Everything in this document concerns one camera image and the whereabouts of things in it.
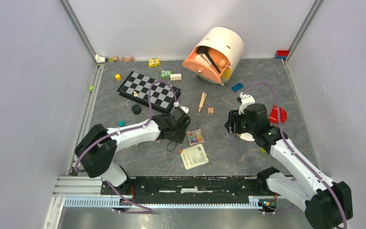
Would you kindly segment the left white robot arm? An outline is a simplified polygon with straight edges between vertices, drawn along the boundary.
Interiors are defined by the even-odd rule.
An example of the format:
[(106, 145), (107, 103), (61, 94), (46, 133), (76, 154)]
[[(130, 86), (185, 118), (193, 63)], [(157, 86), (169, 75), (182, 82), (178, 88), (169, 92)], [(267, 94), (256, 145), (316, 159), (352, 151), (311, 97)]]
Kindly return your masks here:
[(82, 166), (90, 178), (100, 177), (112, 184), (118, 194), (126, 194), (131, 182), (126, 172), (113, 163), (116, 152), (142, 142), (169, 140), (182, 143), (190, 123), (187, 107), (179, 106), (169, 114), (160, 114), (143, 122), (118, 128), (94, 125), (77, 144), (75, 169)]

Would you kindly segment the black makeup brush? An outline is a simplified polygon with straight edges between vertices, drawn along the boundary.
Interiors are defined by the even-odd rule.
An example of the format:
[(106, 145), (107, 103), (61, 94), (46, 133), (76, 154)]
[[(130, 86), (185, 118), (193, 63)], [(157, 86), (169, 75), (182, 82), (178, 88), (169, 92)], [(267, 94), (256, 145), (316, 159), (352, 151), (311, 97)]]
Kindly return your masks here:
[(208, 58), (208, 60), (213, 65), (213, 67), (217, 70), (217, 72), (218, 73), (221, 73), (219, 67), (217, 66), (217, 64), (215, 63), (215, 61), (212, 59), (212, 57), (210, 56), (209, 49), (210, 48), (208, 46), (199, 46), (196, 52), (198, 54), (205, 54), (205, 56)]

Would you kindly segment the colourful eyeshadow palette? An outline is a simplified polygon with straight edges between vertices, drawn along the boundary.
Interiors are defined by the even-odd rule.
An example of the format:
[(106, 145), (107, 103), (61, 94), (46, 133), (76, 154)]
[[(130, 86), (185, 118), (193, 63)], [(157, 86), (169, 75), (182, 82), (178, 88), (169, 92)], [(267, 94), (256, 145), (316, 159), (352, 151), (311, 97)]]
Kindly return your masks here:
[(187, 132), (188, 141), (191, 146), (204, 142), (204, 137), (201, 129), (192, 130)]

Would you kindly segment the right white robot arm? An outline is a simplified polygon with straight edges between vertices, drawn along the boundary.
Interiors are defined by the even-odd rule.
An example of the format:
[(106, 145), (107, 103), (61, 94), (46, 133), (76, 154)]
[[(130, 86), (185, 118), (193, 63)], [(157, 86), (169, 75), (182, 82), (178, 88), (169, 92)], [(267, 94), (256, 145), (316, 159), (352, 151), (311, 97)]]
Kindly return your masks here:
[(335, 182), (307, 160), (280, 125), (271, 125), (263, 104), (230, 110), (225, 128), (230, 134), (250, 134), (254, 142), (277, 159), (293, 175), (286, 177), (274, 167), (257, 174), (256, 189), (263, 195), (277, 193), (305, 214), (315, 229), (346, 229), (353, 216), (352, 191)]

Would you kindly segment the small orange sponge ball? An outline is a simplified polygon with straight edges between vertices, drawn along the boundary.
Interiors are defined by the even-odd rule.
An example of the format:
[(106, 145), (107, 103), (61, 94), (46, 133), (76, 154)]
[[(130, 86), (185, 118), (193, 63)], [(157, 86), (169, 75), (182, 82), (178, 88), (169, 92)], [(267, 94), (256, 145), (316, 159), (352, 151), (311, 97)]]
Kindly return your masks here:
[(227, 65), (227, 61), (226, 60), (220, 60), (217, 63), (218, 68), (223, 69), (225, 66)]

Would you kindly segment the orange top drawer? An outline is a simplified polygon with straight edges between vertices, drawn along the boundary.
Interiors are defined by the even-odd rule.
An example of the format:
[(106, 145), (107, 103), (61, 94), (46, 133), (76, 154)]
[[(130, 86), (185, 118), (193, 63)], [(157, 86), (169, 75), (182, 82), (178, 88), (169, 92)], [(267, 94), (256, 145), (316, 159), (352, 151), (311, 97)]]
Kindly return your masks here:
[[(217, 64), (220, 60), (226, 60), (227, 65), (220, 69), (221, 73), (218, 73), (217, 70), (213, 67), (213, 65), (210, 66), (204, 66), (201, 65), (199, 62), (195, 61), (194, 58), (198, 54), (197, 51), (198, 47), (194, 48), (192, 53), (184, 60), (182, 63), (182, 66), (189, 69), (190, 71), (196, 73), (198, 76), (202, 77), (203, 79), (214, 83), (214, 84), (224, 84), (228, 82), (228, 80), (231, 78), (233, 69), (231, 67), (231, 63), (227, 59), (227, 57), (222, 54), (220, 51), (210, 48), (209, 54), (212, 57), (212, 59)], [(202, 70), (202, 74), (199, 75), (197, 73), (198, 70)]]

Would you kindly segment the cream round drawer cabinet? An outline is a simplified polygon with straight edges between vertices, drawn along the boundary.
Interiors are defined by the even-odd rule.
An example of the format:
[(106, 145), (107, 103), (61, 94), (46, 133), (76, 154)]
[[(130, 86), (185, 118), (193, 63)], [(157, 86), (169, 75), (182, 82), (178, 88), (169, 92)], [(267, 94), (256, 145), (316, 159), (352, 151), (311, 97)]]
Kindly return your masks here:
[(198, 46), (208, 46), (220, 51), (231, 63), (233, 71), (244, 53), (244, 42), (241, 37), (236, 32), (224, 27), (210, 29), (194, 48)]

